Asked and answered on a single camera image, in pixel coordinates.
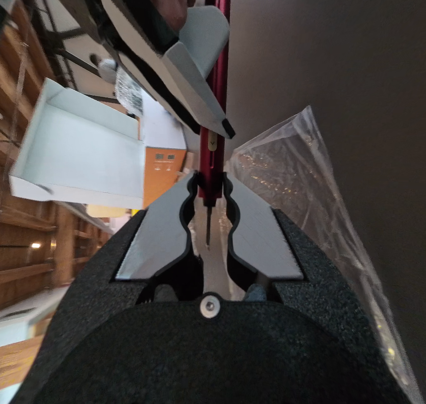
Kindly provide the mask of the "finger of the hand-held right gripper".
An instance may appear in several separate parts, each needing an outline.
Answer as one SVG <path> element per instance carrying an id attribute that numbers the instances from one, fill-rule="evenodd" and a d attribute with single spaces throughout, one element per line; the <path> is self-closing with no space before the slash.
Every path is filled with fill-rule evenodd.
<path id="1" fill-rule="evenodd" d="M 206 81 L 229 34 L 229 23 L 217 7 L 189 8 L 178 41 L 164 54 L 164 65 L 196 123 L 232 139 L 235 131 Z"/>
<path id="2" fill-rule="evenodd" d="M 111 37 L 111 45 L 122 66 L 165 110 L 199 135 L 201 127 L 179 100 L 175 83 L 163 63 L 166 51 L 179 42 L 177 33 L 151 0 L 101 0 L 101 4 L 118 35 Z"/>

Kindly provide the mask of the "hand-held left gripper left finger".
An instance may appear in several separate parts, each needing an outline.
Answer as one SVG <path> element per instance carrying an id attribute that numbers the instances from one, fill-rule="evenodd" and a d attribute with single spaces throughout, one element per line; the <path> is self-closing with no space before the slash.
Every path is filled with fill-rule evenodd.
<path id="1" fill-rule="evenodd" d="M 191 172 L 151 203 L 116 273 L 116 280 L 150 280 L 195 256 L 189 223 L 198 173 Z"/>

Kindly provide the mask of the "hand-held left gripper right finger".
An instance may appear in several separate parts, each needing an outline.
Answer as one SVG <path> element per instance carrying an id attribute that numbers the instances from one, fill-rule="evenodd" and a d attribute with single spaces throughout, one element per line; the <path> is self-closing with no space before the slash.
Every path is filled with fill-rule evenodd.
<path id="1" fill-rule="evenodd" d="M 223 193 L 231 222 L 227 271 L 232 280 L 303 280 L 304 275 L 272 207 L 230 174 Z"/>

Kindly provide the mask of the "clear plastic bag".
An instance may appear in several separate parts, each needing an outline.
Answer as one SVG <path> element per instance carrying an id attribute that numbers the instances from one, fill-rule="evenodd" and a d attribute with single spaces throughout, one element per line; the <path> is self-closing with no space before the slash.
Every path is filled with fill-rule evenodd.
<path id="1" fill-rule="evenodd" d="M 285 213 L 335 263 L 370 317 L 391 374 L 412 403 L 425 403 L 381 279 L 336 183 L 312 107 L 234 149 L 226 171 Z"/>

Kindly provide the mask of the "red electric screwdriver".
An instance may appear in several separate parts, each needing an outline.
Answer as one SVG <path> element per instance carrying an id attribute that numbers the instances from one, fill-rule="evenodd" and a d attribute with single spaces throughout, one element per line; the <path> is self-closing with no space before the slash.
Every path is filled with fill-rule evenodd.
<path id="1" fill-rule="evenodd" d="M 207 5 L 217 7 L 227 21 L 230 21 L 231 0 L 205 0 L 205 2 Z M 228 51 L 229 43 L 221 51 L 207 77 L 207 83 L 224 112 L 227 104 Z M 225 138 L 207 128 L 201 128 L 199 155 L 199 197 L 202 198 L 207 211 L 206 247 L 209 249 L 212 210 L 216 206 L 216 201 L 222 196 Z"/>

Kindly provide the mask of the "bubble wrap packet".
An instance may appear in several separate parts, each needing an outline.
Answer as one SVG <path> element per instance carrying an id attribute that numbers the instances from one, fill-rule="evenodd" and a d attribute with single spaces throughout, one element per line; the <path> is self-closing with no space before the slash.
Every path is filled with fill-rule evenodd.
<path id="1" fill-rule="evenodd" d="M 120 66 L 116 70 L 114 92 L 128 114 L 143 116 L 142 88 Z"/>

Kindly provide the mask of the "orange cardboard box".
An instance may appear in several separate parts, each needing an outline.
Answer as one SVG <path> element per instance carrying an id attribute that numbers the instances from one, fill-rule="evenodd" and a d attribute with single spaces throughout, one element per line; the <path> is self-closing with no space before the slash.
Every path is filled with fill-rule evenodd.
<path id="1" fill-rule="evenodd" d="M 173 187 L 186 152 L 185 149 L 145 148 L 143 209 Z"/>

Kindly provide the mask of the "open white cardboard box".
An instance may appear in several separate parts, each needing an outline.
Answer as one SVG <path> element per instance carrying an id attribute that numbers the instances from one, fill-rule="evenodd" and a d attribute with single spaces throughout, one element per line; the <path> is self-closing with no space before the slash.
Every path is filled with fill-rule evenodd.
<path id="1" fill-rule="evenodd" d="M 141 209 L 144 154 L 136 119 L 45 78 L 8 174 L 11 194 Z"/>

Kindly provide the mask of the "wooden shelving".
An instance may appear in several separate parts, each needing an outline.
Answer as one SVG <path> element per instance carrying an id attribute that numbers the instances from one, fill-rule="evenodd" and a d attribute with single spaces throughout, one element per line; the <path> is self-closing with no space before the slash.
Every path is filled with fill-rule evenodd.
<path id="1" fill-rule="evenodd" d="M 68 286 L 109 240 L 103 222 L 65 203 L 12 195 L 9 171 L 45 78 L 60 84 L 57 61 L 33 0 L 17 0 L 1 32 L 0 50 L 0 307 Z"/>

